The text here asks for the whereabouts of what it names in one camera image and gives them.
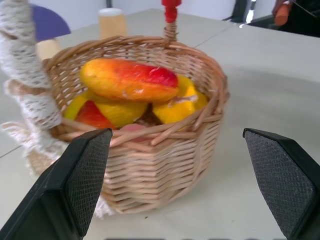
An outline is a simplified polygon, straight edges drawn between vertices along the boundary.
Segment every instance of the wicker weave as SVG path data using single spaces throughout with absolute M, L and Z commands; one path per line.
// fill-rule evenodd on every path
M 63 111 L 85 90 L 79 80 L 83 64 L 94 58 L 123 58 L 166 67 L 192 79 L 210 101 L 204 109 L 172 124 L 125 132 L 114 130 L 102 195 L 118 213 L 159 208 L 188 193 L 212 162 L 223 108 L 229 93 L 219 64 L 203 52 L 176 42 L 176 25 L 168 23 L 165 37 L 115 36 L 66 48 L 43 64 L 52 94 Z M 64 119 L 52 135 L 64 141 L 93 130 Z M 152 139 L 131 140 L 148 135 Z

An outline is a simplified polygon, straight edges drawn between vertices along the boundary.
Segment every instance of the red object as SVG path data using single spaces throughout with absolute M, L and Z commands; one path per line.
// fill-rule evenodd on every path
M 128 131 L 128 132 L 134 132 L 134 131 L 145 129 L 145 128 L 146 127 L 143 125 L 134 123 L 134 124 L 129 124 L 129 125 L 124 126 L 123 128 L 121 128 L 121 130 Z M 144 142 L 146 140 L 148 140 L 148 138 L 146 138 L 146 137 L 137 137 L 135 139 L 132 139 L 132 141 L 135 143 Z
M 182 0 L 162 0 L 162 5 L 165 6 L 165 21 L 173 23 L 177 19 L 177 7 L 181 5 Z
M 282 4 L 276 11 L 274 23 L 277 26 L 285 25 L 288 21 L 289 11 L 289 5 L 286 3 Z
M 87 101 L 80 108 L 75 121 L 88 124 L 97 129 L 115 129 L 115 126 L 101 114 L 93 101 Z

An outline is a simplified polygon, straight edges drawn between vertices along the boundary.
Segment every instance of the white lace cloth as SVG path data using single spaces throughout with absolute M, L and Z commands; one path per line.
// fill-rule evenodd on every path
M 24 157 L 32 172 L 40 174 L 65 151 L 67 143 L 53 138 L 49 129 L 62 121 L 61 113 L 51 96 L 51 83 L 36 53 L 35 27 L 27 0 L 0 0 L 0 64 L 11 78 L 5 92 L 21 108 L 26 126 L 8 122 L 1 127 L 24 147 Z M 95 213 L 112 215 L 100 197 Z

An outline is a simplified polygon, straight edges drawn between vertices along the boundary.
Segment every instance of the beige container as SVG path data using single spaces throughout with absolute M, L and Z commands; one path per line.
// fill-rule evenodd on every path
M 99 10 L 100 39 L 114 36 L 127 36 L 127 24 L 124 12 L 119 8 Z

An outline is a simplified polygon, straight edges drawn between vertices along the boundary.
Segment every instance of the yellow fruit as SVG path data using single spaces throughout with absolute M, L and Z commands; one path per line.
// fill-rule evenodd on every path
M 90 90 L 78 95 L 64 112 L 64 117 L 74 120 L 82 105 L 92 100 L 103 116 L 105 116 L 116 128 L 122 128 L 133 124 L 147 110 L 147 103 L 122 102 L 109 100 L 97 96 Z
M 185 119 L 208 103 L 207 97 L 196 90 L 194 83 L 183 75 L 178 75 L 179 92 L 177 98 L 169 102 L 154 103 L 153 113 L 164 124 Z

